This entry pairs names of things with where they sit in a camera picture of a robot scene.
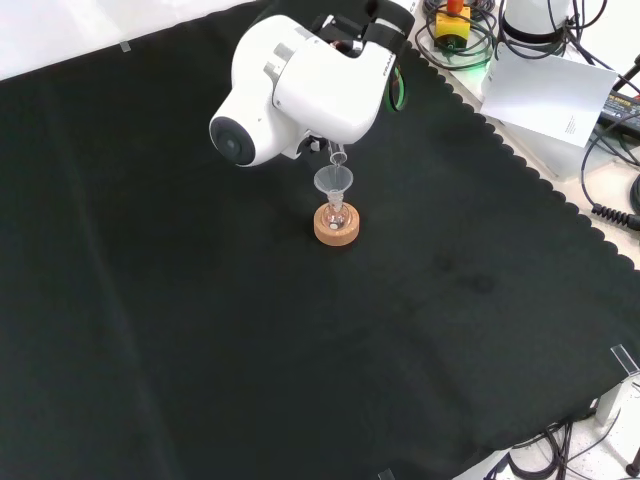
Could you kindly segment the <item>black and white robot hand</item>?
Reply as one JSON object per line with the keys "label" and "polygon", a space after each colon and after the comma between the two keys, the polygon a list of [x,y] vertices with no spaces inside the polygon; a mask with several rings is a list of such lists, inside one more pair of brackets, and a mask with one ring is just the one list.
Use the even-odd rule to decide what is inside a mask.
{"label": "black and white robot hand", "polygon": [[294,159],[299,158],[304,154],[314,154],[321,152],[326,147],[326,139],[320,136],[309,134],[305,136],[298,144]]}

